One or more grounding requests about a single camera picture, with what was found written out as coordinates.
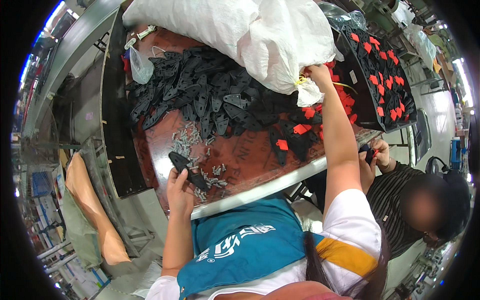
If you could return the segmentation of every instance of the blue vest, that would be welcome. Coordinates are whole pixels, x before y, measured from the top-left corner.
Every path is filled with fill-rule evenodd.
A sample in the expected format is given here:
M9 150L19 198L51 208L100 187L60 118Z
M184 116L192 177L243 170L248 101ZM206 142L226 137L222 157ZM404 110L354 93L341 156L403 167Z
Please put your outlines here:
M315 244L323 236L314 234ZM196 255L178 273L180 300L262 278L305 257L303 231L279 193L192 221Z

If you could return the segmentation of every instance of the man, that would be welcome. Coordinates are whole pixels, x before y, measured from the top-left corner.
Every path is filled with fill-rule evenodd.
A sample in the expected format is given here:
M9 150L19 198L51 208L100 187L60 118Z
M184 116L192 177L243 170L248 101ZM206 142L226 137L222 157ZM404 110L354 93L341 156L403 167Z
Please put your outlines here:
M366 152L359 153L361 184L373 216L383 225L391 258L403 254L419 239L433 245L437 240L451 240L465 228L470 192L456 170L443 178L425 174L392 159L388 143L383 140L373 141L371 148L378 153L370 165L365 161ZM375 176L375 165L381 176ZM325 178L326 171L306 180L321 208Z

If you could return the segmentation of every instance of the pipe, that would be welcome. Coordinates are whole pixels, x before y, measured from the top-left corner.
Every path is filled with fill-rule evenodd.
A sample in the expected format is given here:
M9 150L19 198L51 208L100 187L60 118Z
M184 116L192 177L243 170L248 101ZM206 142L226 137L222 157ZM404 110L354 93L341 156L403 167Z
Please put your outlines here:
M45 272L47 274L53 273L55 271L58 271L63 265L71 261L72 259L75 259L77 257L77 253L74 253L68 257L65 257L64 260L61 260L59 262L56 262L55 264L52 265L52 267L45 269Z
M53 246L52 248L48 249L47 251L43 252L42 254L40 254L39 256L37 256L38 259L43 259L47 256L49 256L50 254L53 254L55 252L57 252L58 250L60 250L61 248L65 247L66 245L70 244L70 241L69 240L66 240L64 242L61 242L60 244L58 245L55 245Z

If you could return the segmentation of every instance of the yellow string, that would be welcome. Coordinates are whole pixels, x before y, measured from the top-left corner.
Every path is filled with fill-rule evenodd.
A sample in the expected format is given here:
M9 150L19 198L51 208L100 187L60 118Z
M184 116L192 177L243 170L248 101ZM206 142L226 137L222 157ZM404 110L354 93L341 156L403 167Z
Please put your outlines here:
M348 88L352 89L352 91L354 91L355 94L357 94L357 95L359 94L359 93L357 93L357 91L356 91L353 87L351 87L351 86L348 85L348 84L341 84L340 82L334 82L333 84L337 84L337 85L341 85L341 86L348 87Z
M307 78L300 76L300 78L294 83L294 85L299 85L307 81Z

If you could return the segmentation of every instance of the red table surface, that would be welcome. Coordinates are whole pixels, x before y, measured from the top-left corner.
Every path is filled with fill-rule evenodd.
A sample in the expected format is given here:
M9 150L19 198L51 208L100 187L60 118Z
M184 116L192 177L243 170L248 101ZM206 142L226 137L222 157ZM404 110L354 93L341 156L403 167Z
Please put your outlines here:
M146 26L139 26L135 32L139 33L144 29L146 29ZM138 48L140 53L153 57L152 46L157 46L166 51L182 52L185 48L198 45L202 44L188 37L159 28L141 41L137 41L134 46ZM154 52L157 57L161 56L161 54L159 55L159 53L162 53L161 50L154 48ZM127 81L131 81L130 74L127 77ZM172 163L168 158L171 151L170 147L173 146L172 133L185 129L187 122L183 121L179 110L171 111L155 126L146 131L141 128L142 121L143 119L137 124L136 130L132 131L138 160L147 186L155 189L160 204L168 215L166 186L168 173L172 168ZM320 125L314 125L312 130L318 134ZM356 125L353 125L353 130L357 140L363 139L371 133L370 130ZM211 149L210 156L206 155L208 148ZM287 163L284 167L281 167L275 153L271 150L267 128L261 132L247 130L241 136L232 136L229 139L216 137L215 141L208 146L205 143L193 145L190 157L200 156L194 166L198 165L204 172L209 173L209 177L213 177L212 167L225 164L227 170L222 172L218 178L225 179L228 182L228 185L222 189L212 187L208 193L207 201L201 203L200 199L197 199L195 206L220 200L223 190L226 191L224 197L247 191L305 166L324 155L323 142L320 141L309 149L305 162L300 162L289 150Z

